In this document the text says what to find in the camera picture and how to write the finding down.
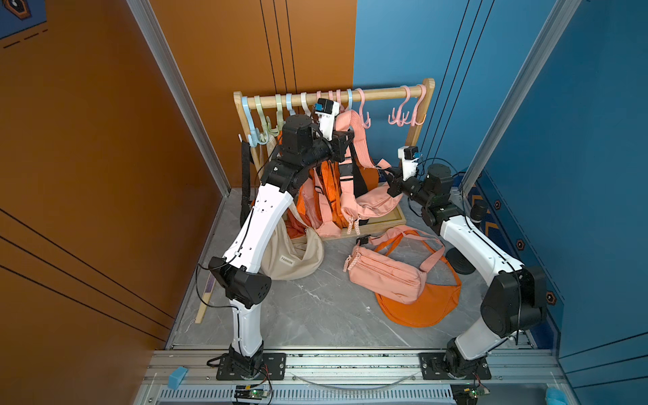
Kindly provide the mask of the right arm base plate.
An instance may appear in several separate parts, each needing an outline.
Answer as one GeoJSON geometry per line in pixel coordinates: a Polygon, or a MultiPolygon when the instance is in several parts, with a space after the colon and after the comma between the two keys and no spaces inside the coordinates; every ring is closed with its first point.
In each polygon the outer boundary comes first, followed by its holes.
{"type": "Polygon", "coordinates": [[[492,379],[485,357],[466,360],[452,351],[423,352],[418,355],[418,360],[425,380],[488,381],[492,379]]]}

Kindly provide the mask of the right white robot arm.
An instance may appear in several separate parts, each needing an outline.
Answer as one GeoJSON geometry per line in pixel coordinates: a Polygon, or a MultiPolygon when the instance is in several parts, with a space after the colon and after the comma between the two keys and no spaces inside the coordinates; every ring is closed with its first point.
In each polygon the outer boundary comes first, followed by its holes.
{"type": "Polygon", "coordinates": [[[488,285],[478,320],[447,344],[445,371],[461,377],[483,365],[488,353],[509,337],[545,321],[546,275],[487,238],[479,229],[487,204],[477,201],[466,209],[462,198],[453,197],[448,166],[433,164],[422,180],[416,169],[415,163],[406,163],[386,170],[389,194],[403,194],[419,204],[425,224],[452,245],[447,261],[458,272],[477,272],[488,285]]]}

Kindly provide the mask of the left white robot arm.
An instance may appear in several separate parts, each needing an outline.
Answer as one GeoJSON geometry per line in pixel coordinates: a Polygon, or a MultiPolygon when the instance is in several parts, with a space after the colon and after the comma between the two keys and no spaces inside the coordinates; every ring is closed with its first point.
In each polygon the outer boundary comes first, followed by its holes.
{"type": "Polygon", "coordinates": [[[234,336],[226,359],[243,376],[254,377],[263,369],[261,303],[272,280],[259,271],[273,231],[310,171],[326,161],[342,162],[353,140],[352,129],[326,135],[320,121],[306,115],[289,117],[239,234],[222,258],[209,262],[208,270],[224,288],[233,311],[234,336]]]}

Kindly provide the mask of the orange crescent bag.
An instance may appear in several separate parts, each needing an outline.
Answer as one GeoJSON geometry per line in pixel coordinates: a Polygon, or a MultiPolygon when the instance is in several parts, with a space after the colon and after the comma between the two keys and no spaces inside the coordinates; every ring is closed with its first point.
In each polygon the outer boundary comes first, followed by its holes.
{"type": "Polygon", "coordinates": [[[442,263],[449,271],[454,283],[452,285],[433,285],[428,282],[427,278],[427,284],[430,285],[429,293],[413,305],[403,305],[375,293],[379,307],[390,321],[405,327],[433,327],[457,308],[462,281],[453,266],[448,263],[445,253],[437,264],[439,263],[442,263]]]}

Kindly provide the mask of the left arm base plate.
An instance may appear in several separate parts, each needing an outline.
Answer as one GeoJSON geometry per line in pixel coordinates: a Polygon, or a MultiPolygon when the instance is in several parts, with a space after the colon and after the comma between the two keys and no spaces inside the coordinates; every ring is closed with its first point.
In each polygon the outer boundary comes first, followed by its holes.
{"type": "Polygon", "coordinates": [[[250,359],[239,354],[226,354],[216,374],[218,381],[283,381],[286,371],[286,353],[263,353],[250,359]]]}

